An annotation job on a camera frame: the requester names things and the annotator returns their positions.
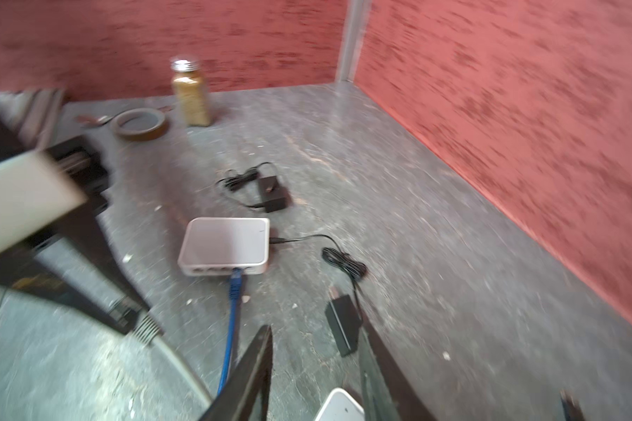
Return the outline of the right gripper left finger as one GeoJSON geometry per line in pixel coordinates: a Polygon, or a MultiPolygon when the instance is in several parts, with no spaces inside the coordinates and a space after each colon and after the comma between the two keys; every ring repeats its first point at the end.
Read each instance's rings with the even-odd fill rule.
{"type": "Polygon", "coordinates": [[[223,390],[200,421],[266,421],[273,366],[271,327],[261,326],[223,390]]]}

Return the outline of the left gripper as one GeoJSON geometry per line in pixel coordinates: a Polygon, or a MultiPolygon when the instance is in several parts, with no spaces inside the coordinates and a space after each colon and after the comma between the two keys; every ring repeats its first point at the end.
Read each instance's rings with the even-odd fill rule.
{"type": "Polygon", "coordinates": [[[76,310],[117,333],[127,335],[137,323],[135,310],[123,312],[126,308],[102,309],[82,291],[44,267],[36,258],[47,243],[59,238],[68,240],[81,256],[140,309],[150,310],[149,303],[115,260],[105,233],[97,221],[97,216],[107,207],[103,193],[110,185],[110,175],[102,164],[100,153],[83,136],[45,149],[26,149],[17,134],[0,118],[0,162],[35,151],[50,155],[58,167],[86,194],[87,202],[2,252],[0,285],[76,310]]]}

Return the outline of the white switch near right arm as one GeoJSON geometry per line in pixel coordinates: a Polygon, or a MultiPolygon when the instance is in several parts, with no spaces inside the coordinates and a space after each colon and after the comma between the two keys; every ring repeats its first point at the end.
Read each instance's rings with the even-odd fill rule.
{"type": "Polygon", "coordinates": [[[317,413],[315,421],[365,421],[364,409],[349,392],[333,389],[317,413]]]}

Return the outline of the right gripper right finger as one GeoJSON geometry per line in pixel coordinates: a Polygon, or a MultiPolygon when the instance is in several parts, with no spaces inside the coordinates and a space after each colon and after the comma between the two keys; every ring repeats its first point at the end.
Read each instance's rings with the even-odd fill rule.
{"type": "Polygon", "coordinates": [[[359,331],[358,356],[365,420],[435,420],[367,317],[359,331]]]}

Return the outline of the white switch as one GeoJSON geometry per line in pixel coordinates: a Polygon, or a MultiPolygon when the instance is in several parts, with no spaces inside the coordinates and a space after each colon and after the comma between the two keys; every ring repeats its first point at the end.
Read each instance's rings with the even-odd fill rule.
{"type": "Polygon", "coordinates": [[[267,218],[196,218],[186,227],[177,259],[188,276],[261,275],[269,264],[267,218]]]}

